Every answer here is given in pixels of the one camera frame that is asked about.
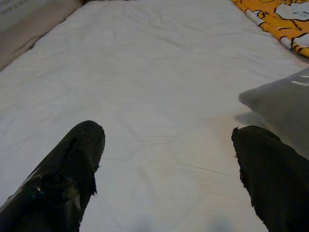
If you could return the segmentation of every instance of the gray pillow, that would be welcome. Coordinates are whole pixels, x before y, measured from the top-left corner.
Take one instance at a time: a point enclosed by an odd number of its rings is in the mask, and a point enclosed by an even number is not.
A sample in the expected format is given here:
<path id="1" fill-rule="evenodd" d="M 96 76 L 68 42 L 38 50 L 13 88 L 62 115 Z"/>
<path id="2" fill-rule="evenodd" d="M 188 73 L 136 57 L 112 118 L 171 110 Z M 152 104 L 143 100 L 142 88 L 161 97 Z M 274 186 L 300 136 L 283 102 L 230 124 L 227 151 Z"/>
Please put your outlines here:
<path id="1" fill-rule="evenodd" d="M 243 92 L 239 100 L 309 159 L 309 69 Z"/>

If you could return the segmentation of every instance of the wrinkled sheet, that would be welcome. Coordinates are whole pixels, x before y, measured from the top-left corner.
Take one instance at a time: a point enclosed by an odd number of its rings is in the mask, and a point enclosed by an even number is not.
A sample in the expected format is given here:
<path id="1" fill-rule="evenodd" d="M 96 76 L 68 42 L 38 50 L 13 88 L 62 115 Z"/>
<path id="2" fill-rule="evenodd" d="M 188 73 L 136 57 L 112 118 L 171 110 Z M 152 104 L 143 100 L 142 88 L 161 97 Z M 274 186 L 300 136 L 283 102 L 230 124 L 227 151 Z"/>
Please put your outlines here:
<path id="1" fill-rule="evenodd" d="M 266 232 L 238 94 L 308 66 L 229 0 L 90 2 L 0 73 L 0 203 L 77 123 L 106 132 L 81 231 Z"/>

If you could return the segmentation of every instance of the cartoon print fabric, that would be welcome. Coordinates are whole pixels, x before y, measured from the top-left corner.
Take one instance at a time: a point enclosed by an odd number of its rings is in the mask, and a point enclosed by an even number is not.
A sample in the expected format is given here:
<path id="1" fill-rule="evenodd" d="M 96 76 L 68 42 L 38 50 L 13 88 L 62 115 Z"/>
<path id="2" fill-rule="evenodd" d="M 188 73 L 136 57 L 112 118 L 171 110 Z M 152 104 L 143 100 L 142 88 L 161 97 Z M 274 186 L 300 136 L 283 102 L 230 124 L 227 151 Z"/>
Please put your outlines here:
<path id="1" fill-rule="evenodd" d="M 232 0 L 289 49 L 309 57 L 309 0 Z"/>

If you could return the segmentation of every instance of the mattress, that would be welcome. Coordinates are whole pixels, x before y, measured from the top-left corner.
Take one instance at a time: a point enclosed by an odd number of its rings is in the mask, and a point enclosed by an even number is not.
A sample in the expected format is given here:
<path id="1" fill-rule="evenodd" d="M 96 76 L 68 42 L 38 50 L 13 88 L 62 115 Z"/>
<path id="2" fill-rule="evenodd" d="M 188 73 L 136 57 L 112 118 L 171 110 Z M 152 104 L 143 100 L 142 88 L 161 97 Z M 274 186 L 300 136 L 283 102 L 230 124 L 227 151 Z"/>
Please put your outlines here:
<path id="1" fill-rule="evenodd" d="M 106 132 L 81 231 L 266 232 L 239 93 L 306 68 L 229 0 L 93 1 L 0 73 L 0 203 L 77 123 Z"/>

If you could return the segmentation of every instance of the bedding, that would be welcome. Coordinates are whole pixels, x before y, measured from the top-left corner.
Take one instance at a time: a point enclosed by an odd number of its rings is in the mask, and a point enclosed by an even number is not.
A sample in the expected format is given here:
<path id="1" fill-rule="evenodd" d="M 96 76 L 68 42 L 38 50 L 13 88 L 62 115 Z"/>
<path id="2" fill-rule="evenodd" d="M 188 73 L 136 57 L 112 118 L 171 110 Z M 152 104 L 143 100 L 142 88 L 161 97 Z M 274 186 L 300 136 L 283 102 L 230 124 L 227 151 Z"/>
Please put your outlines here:
<path id="1" fill-rule="evenodd" d="M 240 94 L 239 100 L 309 159 L 309 69 Z"/>
<path id="2" fill-rule="evenodd" d="M 288 49 L 309 57 L 308 0 L 232 0 Z"/>
<path id="3" fill-rule="evenodd" d="M 0 204 L 74 125 L 103 126 L 80 231 L 266 232 L 238 95 L 307 67 L 229 0 L 91 1 L 0 72 Z"/>
<path id="4" fill-rule="evenodd" d="M 81 7 L 83 0 L 0 0 L 0 71 Z"/>

